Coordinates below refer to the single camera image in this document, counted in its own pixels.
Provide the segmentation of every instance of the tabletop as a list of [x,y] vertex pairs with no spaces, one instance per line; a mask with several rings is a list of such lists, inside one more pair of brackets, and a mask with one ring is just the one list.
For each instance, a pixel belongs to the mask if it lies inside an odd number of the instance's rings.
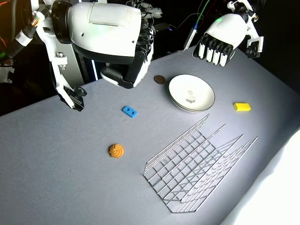
[[[172,103],[167,83],[180,74],[213,88],[209,110]],[[156,75],[168,82],[155,83]],[[82,112],[55,96],[0,117],[0,224],[216,225],[300,127],[300,96],[240,51],[216,67],[188,49],[154,60],[136,88],[104,80],[84,88]],[[252,110],[236,112],[234,102]],[[135,118],[122,111],[126,105]],[[203,134],[226,124],[213,143],[241,134],[244,143],[258,140],[197,212],[172,214],[143,177],[145,164],[207,114]],[[125,148],[121,158],[108,154],[114,143]]]

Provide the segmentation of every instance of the wire basket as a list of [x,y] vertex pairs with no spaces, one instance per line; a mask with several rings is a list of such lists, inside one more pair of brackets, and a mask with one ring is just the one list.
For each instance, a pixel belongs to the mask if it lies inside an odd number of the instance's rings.
[[196,212],[257,140],[234,148],[241,135],[216,148],[210,139],[225,124],[206,138],[199,130],[208,116],[146,163],[144,177],[172,213]]

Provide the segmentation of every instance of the wire dish rack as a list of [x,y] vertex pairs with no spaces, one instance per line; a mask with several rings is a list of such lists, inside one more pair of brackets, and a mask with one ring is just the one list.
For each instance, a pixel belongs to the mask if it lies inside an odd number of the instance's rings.
[[257,140],[236,148],[241,135],[216,148],[210,139],[225,124],[205,137],[199,130],[208,116],[146,163],[144,177],[172,213],[196,212]]

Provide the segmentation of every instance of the blue toy brick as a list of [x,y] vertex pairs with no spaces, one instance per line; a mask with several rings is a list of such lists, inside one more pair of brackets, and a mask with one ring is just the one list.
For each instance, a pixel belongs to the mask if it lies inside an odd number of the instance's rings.
[[128,105],[123,108],[123,112],[126,113],[131,118],[134,118],[137,115],[137,111],[132,109]]

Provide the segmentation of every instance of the white bowl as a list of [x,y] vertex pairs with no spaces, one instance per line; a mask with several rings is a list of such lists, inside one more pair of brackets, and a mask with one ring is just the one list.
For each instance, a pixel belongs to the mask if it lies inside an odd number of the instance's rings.
[[179,75],[169,84],[173,100],[186,110],[204,111],[215,102],[215,93],[204,80],[192,75]]

